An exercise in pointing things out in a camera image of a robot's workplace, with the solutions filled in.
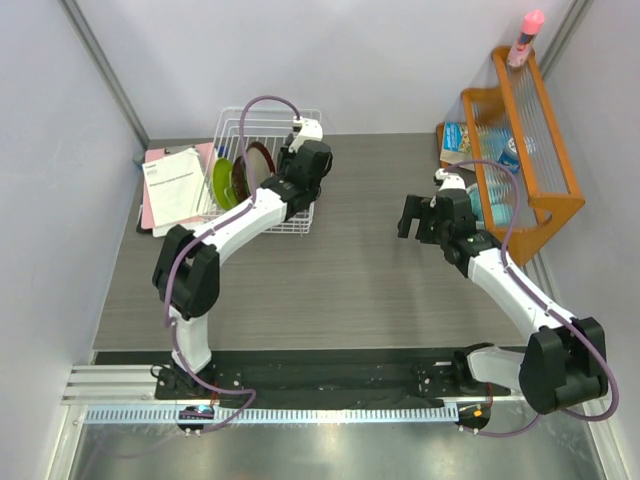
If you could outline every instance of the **white wall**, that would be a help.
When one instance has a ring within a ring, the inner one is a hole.
[[[0,2],[0,477],[43,478],[86,361],[139,149],[57,2]]]
[[[625,459],[637,459],[640,382],[640,4],[594,2],[553,70],[548,89],[586,197],[543,250],[567,306],[605,328],[621,385],[612,419]]]
[[[329,133],[433,132],[460,92],[571,0],[79,0],[151,138],[208,136],[259,94],[320,108]]]

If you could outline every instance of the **robotic arm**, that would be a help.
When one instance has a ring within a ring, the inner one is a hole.
[[[522,392],[540,414],[577,405],[607,393],[602,368],[567,328],[549,315],[554,312],[573,325],[605,356],[604,331],[593,318],[578,320],[548,298],[506,254],[489,232],[476,229],[471,201],[462,178],[443,169],[436,172],[440,189],[433,198],[409,195],[398,236],[407,238],[413,219],[419,220],[416,239],[438,244],[445,259],[486,291],[528,339],[524,354],[490,344],[459,352],[454,360],[461,384],[490,382]]]
[[[178,319],[178,343],[195,373],[211,361],[208,313],[220,294],[220,266],[258,234],[308,209],[320,195],[320,182],[332,161],[331,149],[322,142],[320,124],[306,118],[294,120],[293,132],[278,155],[278,173],[260,185],[255,199],[245,200],[195,231],[178,225],[167,234],[153,274],[153,284],[163,301],[178,254],[194,239],[220,229],[191,250],[178,268],[172,292],[170,315]],[[175,350],[172,357],[184,369]]]

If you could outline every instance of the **pink bottle cap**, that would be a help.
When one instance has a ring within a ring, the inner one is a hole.
[[[529,12],[524,17],[524,22],[522,22],[522,32],[527,35],[535,35],[540,31],[543,23],[544,13],[542,13],[542,10]]]

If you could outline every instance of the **shelf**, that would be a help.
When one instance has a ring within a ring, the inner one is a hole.
[[[553,114],[542,76],[532,53],[518,70],[507,67],[509,47],[492,53],[499,85],[462,92],[473,157],[497,160],[506,141],[513,136],[520,172],[516,175],[523,193],[522,211],[516,223],[509,252],[524,265],[584,205],[564,141]],[[527,152],[526,142],[534,149]],[[500,240],[506,228],[495,225],[489,200],[500,191],[500,202],[515,207],[515,192],[508,177],[497,168],[476,165],[478,191],[485,228]]]

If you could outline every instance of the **plate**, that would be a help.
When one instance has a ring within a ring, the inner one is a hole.
[[[213,195],[216,197],[216,203],[223,210],[231,210],[235,205],[227,198],[225,190],[231,186],[231,171],[233,164],[231,160],[225,157],[218,157],[213,166],[213,174],[211,175],[211,184],[213,185]]]
[[[247,159],[256,177],[256,185],[258,186],[276,173],[276,167],[269,150],[260,142],[253,142],[247,147]],[[249,188],[249,180],[244,162],[242,161],[242,155],[233,162],[231,182],[238,201],[242,202],[249,198],[251,190]]]

